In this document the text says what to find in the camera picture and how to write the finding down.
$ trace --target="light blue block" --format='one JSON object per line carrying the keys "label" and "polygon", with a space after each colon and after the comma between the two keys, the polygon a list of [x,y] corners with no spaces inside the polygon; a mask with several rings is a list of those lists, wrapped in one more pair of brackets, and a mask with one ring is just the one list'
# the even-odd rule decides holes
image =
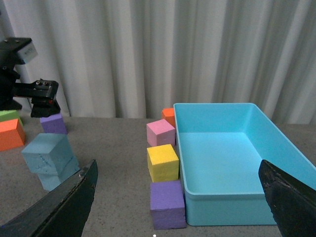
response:
{"label": "light blue block", "polygon": [[67,135],[40,133],[22,155],[32,173],[60,175],[74,157]]}
{"label": "light blue block", "polygon": [[45,190],[52,191],[79,170],[76,157],[72,157],[60,175],[38,174]]}

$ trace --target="plastic tray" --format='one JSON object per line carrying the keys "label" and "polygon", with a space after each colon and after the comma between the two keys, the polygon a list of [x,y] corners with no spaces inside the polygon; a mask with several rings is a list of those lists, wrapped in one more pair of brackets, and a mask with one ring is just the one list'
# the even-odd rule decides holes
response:
{"label": "plastic tray", "polygon": [[316,189],[315,167],[256,105],[174,110],[189,225],[275,225],[258,176],[262,159]]}

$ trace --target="foam block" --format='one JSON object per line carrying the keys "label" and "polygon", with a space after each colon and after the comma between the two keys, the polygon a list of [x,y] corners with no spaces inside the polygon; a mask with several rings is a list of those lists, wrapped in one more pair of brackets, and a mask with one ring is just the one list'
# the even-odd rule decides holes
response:
{"label": "foam block", "polygon": [[25,133],[19,119],[0,122],[0,151],[21,147],[25,142]]}
{"label": "foam block", "polygon": [[161,112],[161,118],[165,119],[174,128],[176,127],[176,120],[174,118],[174,109],[173,108],[165,108],[165,109],[163,109],[162,112]]}
{"label": "foam block", "polygon": [[45,133],[67,134],[61,113],[47,118],[40,118],[39,120]]}
{"label": "foam block", "polygon": [[151,183],[150,212],[155,230],[187,226],[180,180]]}
{"label": "foam block", "polygon": [[18,119],[20,124],[23,126],[23,123],[20,119],[20,116],[16,110],[3,110],[0,111],[0,122]]}
{"label": "foam block", "polygon": [[40,133],[23,149],[22,155],[32,173],[60,175],[74,157],[65,134]]}
{"label": "foam block", "polygon": [[179,159],[170,144],[147,148],[147,163],[153,182],[172,181],[179,177]]}
{"label": "foam block", "polygon": [[78,170],[79,164],[77,158],[72,157],[60,175],[38,174],[38,177],[43,188],[47,191],[52,191]]}
{"label": "foam block", "polygon": [[152,147],[165,144],[175,146],[176,129],[165,119],[147,124],[147,142]]}

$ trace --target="white curtain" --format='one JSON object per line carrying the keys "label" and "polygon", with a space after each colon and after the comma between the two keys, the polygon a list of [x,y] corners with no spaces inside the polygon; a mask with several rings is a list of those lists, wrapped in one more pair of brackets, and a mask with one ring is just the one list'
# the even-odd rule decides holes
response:
{"label": "white curtain", "polygon": [[0,0],[0,11],[1,40],[30,37],[39,54],[16,67],[21,81],[59,82],[65,116],[251,102],[276,123],[316,123],[314,0]]}

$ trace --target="gray table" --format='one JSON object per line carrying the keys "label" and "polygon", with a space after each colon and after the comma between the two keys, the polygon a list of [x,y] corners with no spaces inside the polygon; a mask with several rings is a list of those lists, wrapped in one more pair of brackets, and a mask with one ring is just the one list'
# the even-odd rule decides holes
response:
{"label": "gray table", "polygon": [[[27,145],[43,130],[38,118],[22,117],[22,120]],[[95,200],[82,236],[281,236],[276,226],[187,226],[154,230],[146,155],[146,124],[154,120],[64,118],[64,121],[80,166],[96,159],[99,168]],[[279,128],[316,164],[316,126],[280,125]],[[0,152],[0,225],[47,194],[37,175],[29,172],[22,149]]]}

